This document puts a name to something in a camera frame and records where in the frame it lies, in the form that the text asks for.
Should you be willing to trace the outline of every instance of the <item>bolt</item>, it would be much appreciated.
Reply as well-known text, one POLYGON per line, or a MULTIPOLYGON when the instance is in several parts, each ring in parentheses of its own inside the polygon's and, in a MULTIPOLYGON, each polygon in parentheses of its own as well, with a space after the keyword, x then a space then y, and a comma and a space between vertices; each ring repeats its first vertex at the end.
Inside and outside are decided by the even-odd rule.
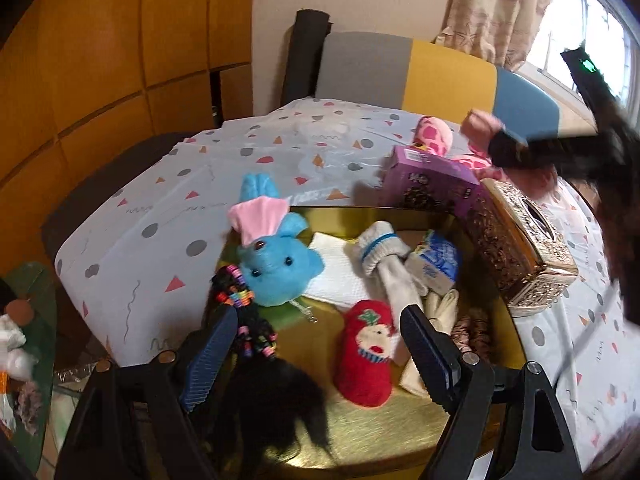
POLYGON ((158 361, 160 361, 163 365, 173 363, 175 361, 175 352, 171 350, 165 350, 158 356, 158 361))
POLYGON ((542 366, 540 366, 535 361, 529 361, 527 363, 527 370, 529 370, 529 372, 531 372, 534 375, 539 375, 540 372, 542 372, 542 366))
POLYGON ((109 361, 108 359, 100 359, 96 364, 95 364, 95 370, 98 373, 104 373, 107 372, 108 370, 110 370, 111 368, 111 361, 109 361))
POLYGON ((478 354, 474 354, 473 352, 465 352, 462 354, 462 360, 472 366, 476 366, 480 362, 480 358, 478 354))

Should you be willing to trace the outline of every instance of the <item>green light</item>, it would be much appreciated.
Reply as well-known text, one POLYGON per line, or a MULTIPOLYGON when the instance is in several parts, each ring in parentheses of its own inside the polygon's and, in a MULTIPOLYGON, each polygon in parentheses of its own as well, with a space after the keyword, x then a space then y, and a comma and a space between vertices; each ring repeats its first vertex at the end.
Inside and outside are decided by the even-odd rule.
POLYGON ((582 66, 585 67, 589 72, 595 72, 596 71, 596 66, 589 61, 588 59, 585 59, 582 62, 582 66))

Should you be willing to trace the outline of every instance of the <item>patterned bed sheet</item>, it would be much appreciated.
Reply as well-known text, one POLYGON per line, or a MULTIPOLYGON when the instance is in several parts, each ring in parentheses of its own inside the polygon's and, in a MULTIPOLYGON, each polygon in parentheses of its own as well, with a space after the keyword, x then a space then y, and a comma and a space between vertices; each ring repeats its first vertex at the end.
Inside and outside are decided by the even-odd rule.
MULTIPOLYGON (((338 100, 302 99, 263 117, 227 121, 178 143, 115 193, 62 245, 56 271, 76 309, 123 366, 176 348, 200 325, 209 279, 242 176, 268 172, 293 205, 376 206, 386 158, 408 145, 419 116, 338 100)), ((469 153, 458 126, 448 156, 469 153)), ((580 269, 552 308, 516 320, 527 358, 553 380, 578 455, 588 465, 636 410, 638 330, 620 298, 604 304, 600 229, 565 183, 539 205, 555 216, 580 269), (594 330, 568 364, 573 342, 594 330)))

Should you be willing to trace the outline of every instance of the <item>blue and white box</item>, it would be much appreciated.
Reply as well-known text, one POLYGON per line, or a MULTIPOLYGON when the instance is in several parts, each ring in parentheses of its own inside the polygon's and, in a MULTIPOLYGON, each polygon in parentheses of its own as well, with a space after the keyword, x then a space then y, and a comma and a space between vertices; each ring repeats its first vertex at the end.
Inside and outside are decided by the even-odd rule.
POLYGON ((406 269, 423 286, 444 296, 456 283, 460 252, 436 231, 427 231, 424 240, 409 254, 406 269))

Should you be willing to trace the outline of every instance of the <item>gold metal tray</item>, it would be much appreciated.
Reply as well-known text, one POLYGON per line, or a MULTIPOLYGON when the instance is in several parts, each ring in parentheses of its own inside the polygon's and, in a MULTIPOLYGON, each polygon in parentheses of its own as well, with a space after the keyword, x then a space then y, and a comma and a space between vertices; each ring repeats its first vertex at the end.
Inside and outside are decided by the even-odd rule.
MULTIPOLYGON (((344 239, 357 238, 377 220, 390 222, 396 231, 437 229, 457 245, 463 263, 457 281, 460 310, 484 308, 492 321, 493 362, 512 368, 525 363, 524 353, 507 307, 474 246, 451 216, 391 208, 292 207, 309 222, 301 239, 309 242, 320 231, 344 239)), ((223 256, 231 255, 230 238, 223 256)), ((318 322, 300 321, 278 332, 278 354, 309 373, 327 396, 330 437, 335 461, 312 447, 300 428, 300 446, 286 462, 271 467, 269 478, 344 479, 371 476, 379 479, 416 479, 442 434, 448 416, 440 406, 414 396, 398 386, 401 368, 392 365, 396 387, 379 408, 361 408, 345 400, 335 389, 335 370, 341 314, 332 306, 307 300, 318 322)), ((277 327, 277 320, 292 306, 264 308, 262 313, 277 327)), ((494 410, 485 431, 482 452, 492 449, 499 428, 500 413, 494 410)))

